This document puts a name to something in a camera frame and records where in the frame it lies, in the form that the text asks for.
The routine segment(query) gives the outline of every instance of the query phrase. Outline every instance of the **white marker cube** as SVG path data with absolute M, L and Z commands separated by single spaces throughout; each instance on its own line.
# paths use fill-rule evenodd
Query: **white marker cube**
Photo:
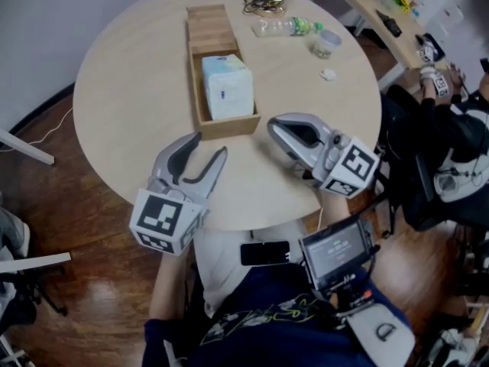
M 201 226 L 201 205 L 138 191 L 129 228 L 140 245 L 180 255 Z
M 377 155 L 353 138 L 319 189 L 351 199 L 370 184 L 378 164 Z

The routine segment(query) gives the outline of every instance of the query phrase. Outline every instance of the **person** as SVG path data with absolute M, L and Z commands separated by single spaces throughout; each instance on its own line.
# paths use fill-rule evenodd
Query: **person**
M 483 75 L 479 85 L 480 102 L 473 96 L 462 102 L 465 75 L 454 64 L 449 75 L 453 84 L 452 104 L 462 111 L 480 108 L 489 111 L 489 73 Z M 478 158 L 481 152 L 487 153 L 489 135 L 485 134 L 485 124 L 469 115 L 454 113 L 451 105 L 436 106 L 436 90 L 431 79 L 423 80 L 421 85 L 421 104 L 398 85 L 381 95 L 380 144 L 389 145 L 401 159 L 422 151 L 430 173 L 442 165 L 450 148 L 454 149 L 452 159 L 460 163 Z
M 279 227 L 275 233 L 287 232 L 290 226 Z M 202 253 L 199 244 L 203 238 L 202 235 L 194 238 L 198 266 L 198 250 Z M 230 240 L 235 245 L 239 243 L 237 236 L 234 239 L 229 235 L 222 238 L 224 243 Z M 220 244 L 213 243 L 212 246 L 218 248 Z M 228 249 L 228 252 L 232 254 L 237 250 Z M 227 296 L 216 304 L 218 307 L 214 310 L 205 308 L 212 294 L 202 289 L 200 279 L 206 282 L 206 276 L 201 274 L 196 279 L 190 306 L 185 311 L 187 255 L 188 252 L 180 257 L 163 254 L 161 259 L 149 309 L 150 319 L 144 325 L 147 345 L 143 367 L 374 366 L 348 327 L 335 330 L 328 325 L 333 307 L 314 296 L 302 266 L 286 264 L 247 268 L 242 281 L 228 290 Z M 386 306 L 409 326 L 404 314 L 370 279 L 364 281 L 365 271 L 360 271 L 364 273 L 357 276 L 356 291 L 370 290 L 377 303 Z M 215 276 L 225 280 L 236 277 L 236 273 L 230 273 L 221 265 L 216 265 L 214 272 Z

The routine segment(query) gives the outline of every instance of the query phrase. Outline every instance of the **wooden floor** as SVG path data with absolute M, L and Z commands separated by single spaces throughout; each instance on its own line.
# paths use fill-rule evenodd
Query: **wooden floor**
M 393 66 L 388 52 L 368 41 L 361 44 L 377 76 Z M 69 97 L 19 136 L 25 141 L 41 138 L 71 106 Z M 39 147 L 56 158 L 53 167 L 16 152 L 0 153 L 0 191 L 5 206 L 37 234 L 35 255 L 72 254 L 67 275 L 50 278 L 47 285 L 67 305 L 69 315 L 58 316 L 41 305 L 37 322 L 10 329 L 9 338 L 38 367 L 140 365 L 143 324 L 160 254 L 139 247 L 129 234 L 131 207 L 90 167 L 72 115 Z M 352 204 L 360 205 L 358 200 Z M 382 219 L 374 221 L 377 230 L 385 227 Z M 400 216 L 397 234 L 380 241 L 373 278 L 406 312 L 416 334 L 451 291 L 451 233 L 440 226 L 419 234 Z

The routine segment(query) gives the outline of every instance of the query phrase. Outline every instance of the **black phone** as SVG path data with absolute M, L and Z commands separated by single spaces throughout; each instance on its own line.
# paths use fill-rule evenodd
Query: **black phone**
M 489 59 L 481 58 L 481 65 L 482 65 L 482 69 L 484 70 L 484 72 L 488 73 L 489 72 Z
M 243 266 L 279 265 L 290 261 L 287 241 L 243 243 L 240 249 Z

